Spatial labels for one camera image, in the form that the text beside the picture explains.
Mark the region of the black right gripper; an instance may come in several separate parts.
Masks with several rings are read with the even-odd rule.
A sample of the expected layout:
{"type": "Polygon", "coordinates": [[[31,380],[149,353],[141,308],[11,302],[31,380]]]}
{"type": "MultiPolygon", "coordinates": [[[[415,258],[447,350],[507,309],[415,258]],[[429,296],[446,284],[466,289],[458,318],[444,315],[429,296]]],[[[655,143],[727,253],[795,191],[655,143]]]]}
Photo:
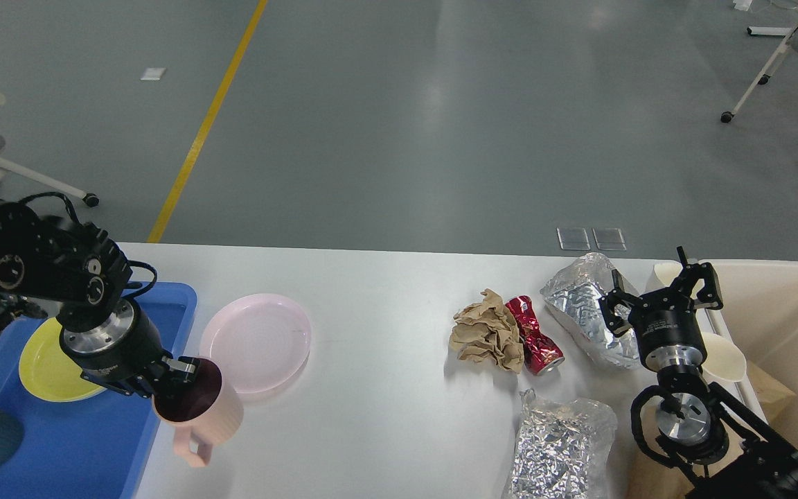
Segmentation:
{"type": "Polygon", "coordinates": [[[683,246],[675,248],[681,270],[664,294],[634,296],[623,286],[623,275],[612,269],[614,287],[598,300],[603,322],[615,338],[633,329],[640,363],[652,372],[671,365],[699,367],[707,348],[695,310],[721,310],[723,299],[718,273],[710,262],[691,263],[683,246]],[[617,307],[630,310],[629,319],[617,307]]]}

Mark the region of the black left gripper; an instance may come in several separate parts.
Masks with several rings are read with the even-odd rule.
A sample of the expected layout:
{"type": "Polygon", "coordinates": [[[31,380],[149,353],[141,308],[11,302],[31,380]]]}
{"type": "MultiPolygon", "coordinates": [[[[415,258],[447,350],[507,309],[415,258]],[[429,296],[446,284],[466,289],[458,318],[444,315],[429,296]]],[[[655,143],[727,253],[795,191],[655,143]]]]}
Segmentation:
{"type": "Polygon", "coordinates": [[[60,348],[82,370],[82,378],[125,396],[149,400],[159,383],[195,383],[202,360],[170,357],[159,331],[136,300],[121,299],[103,323],[89,331],[63,328],[60,348]]]}

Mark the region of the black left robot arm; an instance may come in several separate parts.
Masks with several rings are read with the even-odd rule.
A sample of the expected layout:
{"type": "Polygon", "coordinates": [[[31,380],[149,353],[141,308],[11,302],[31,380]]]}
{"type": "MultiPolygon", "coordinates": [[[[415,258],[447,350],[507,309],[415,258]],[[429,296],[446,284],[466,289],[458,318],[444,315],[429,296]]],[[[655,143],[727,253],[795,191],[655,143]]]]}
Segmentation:
{"type": "Polygon", "coordinates": [[[202,361],[174,357],[137,297],[155,287],[156,269],[127,258],[104,229],[66,217],[40,217],[0,200],[0,332],[39,300],[58,304],[60,350],[86,381],[120,392],[175,398],[194,386],[202,361]]]}

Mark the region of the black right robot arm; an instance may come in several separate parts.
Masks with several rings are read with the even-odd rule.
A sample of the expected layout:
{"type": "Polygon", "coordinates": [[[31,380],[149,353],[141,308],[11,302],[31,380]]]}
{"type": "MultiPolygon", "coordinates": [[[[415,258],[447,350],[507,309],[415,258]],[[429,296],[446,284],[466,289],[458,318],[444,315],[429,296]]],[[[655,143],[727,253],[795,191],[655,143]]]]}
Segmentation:
{"type": "Polygon", "coordinates": [[[684,474],[689,498],[798,498],[798,449],[703,376],[709,354],[695,313],[722,309],[718,274],[690,262],[683,247],[677,255],[681,268],[668,286],[636,296],[614,270],[598,301],[608,331],[631,332],[641,365],[657,377],[632,402],[634,441],[684,474]]]}

